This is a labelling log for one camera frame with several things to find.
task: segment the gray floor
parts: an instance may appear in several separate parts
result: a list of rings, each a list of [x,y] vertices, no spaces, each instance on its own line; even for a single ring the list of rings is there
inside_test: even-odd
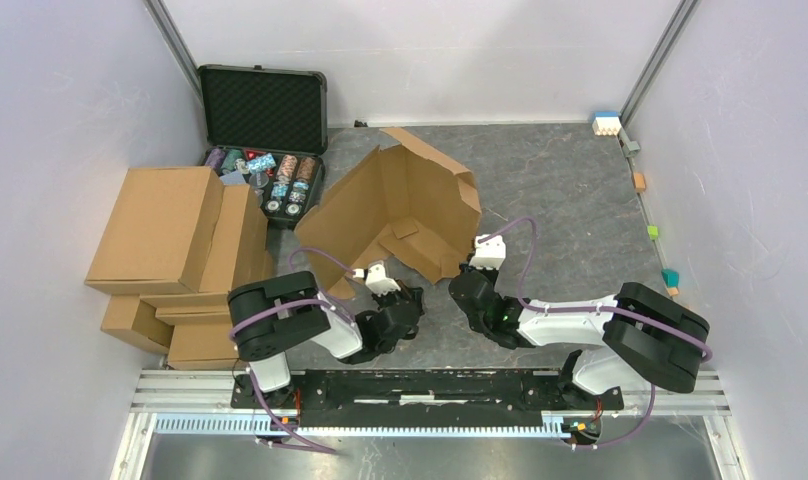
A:
[[[480,233],[491,233],[514,218],[531,215],[539,223],[537,258],[525,284],[527,296],[569,301],[619,291],[638,281],[663,291],[660,262],[646,233],[631,172],[614,137],[596,137],[585,124],[414,127],[410,131],[471,169],[480,192]],[[331,132],[324,155],[330,187],[376,145],[395,142],[374,128]],[[508,259],[498,289],[515,292],[530,245],[520,225],[504,235]],[[289,231],[271,232],[269,249],[278,271],[298,241]],[[305,259],[302,266],[308,267]],[[351,368],[551,367],[560,366],[571,345],[502,349],[472,333],[451,298],[449,280],[431,285],[391,259],[392,276],[426,289],[426,315],[419,335],[395,352]],[[375,308],[368,290],[358,291],[352,311]],[[291,368],[348,368],[314,344],[287,353]]]
[[[604,434],[621,435],[636,419],[606,419]],[[335,456],[269,450],[248,437],[160,435],[145,467],[147,480],[713,480],[701,419],[655,417],[628,443],[573,453],[545,439],[321,438]]]

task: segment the colored cube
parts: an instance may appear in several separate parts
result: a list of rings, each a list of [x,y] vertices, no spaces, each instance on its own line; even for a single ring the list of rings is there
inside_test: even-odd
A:
[[[666,288],[678,287],[678,281],[681,279],[678,272],[671,268],[664,268],[660,273],[663,274],[663,282],[666,284]]]
[[[637,193],[645,191],[645,175],[642,173],[634,174],[634,190],[636,190]]]

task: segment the black foam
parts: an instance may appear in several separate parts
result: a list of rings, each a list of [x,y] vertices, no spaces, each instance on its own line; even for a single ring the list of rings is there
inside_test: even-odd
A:
[[[204,66],[198,75],[213,145],[317,155],[327,149],[321,74]]]

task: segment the teal block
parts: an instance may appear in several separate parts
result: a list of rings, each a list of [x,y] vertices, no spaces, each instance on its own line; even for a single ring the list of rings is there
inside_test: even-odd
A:
[[[681,276],[678,275],[678,272],[671,268],[664,268],[661,273],[663,274],[663,282],[666,283],[666,288],[678,287],[678,281],[681,280]]]

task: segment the black mounting plate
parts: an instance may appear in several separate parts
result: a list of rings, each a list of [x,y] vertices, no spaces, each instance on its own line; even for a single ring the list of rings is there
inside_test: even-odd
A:
[[[306,370],[292,374],[292,386],[306,427],[541,426],[543,410],[596,409],[594,396],[567,401],[556,370]],[[618,388],[598,398],[604,410],[625,407]],[[261,408],[247,375],[230,405]],[[269,406],[294,409],[295,395]]]

